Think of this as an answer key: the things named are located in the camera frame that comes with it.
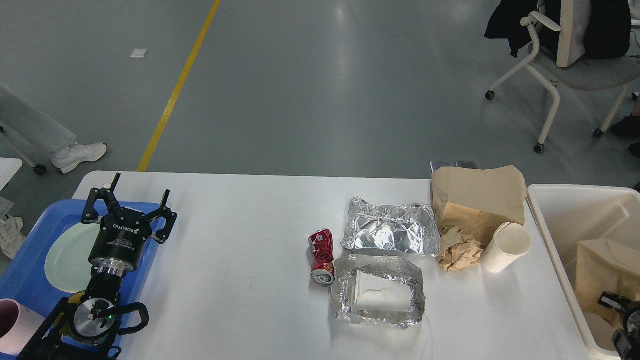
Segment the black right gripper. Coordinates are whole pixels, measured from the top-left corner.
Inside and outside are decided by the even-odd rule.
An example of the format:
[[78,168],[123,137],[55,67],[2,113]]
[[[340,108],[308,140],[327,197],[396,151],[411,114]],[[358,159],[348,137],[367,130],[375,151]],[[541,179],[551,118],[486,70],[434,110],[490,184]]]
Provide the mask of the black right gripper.
[[631,300],[614,292],[602,292],[598,304],[606,309],[625,314],[622,329],[612,336],[612,343],[621,360],[640,359],[640,308],[630,309]]

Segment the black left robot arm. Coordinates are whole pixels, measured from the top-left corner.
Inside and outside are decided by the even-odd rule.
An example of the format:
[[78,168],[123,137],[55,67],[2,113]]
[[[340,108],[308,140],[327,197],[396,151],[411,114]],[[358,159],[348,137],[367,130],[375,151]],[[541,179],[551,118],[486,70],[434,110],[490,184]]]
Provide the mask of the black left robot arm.
[[91,277],[78,303],[62,297],[17,355],[19,360],[116,360],[118,337],[149,324],[146,305],[127,303],[121,295],[126,275],[137,271],[147,242],[164,244],[178,214],[169,207],[166,190],[158,208],[144,213],[123,207],[115,196],[121,174],[110,187],[94,187],[87,196],[81,223],[99,227],[87,258]]

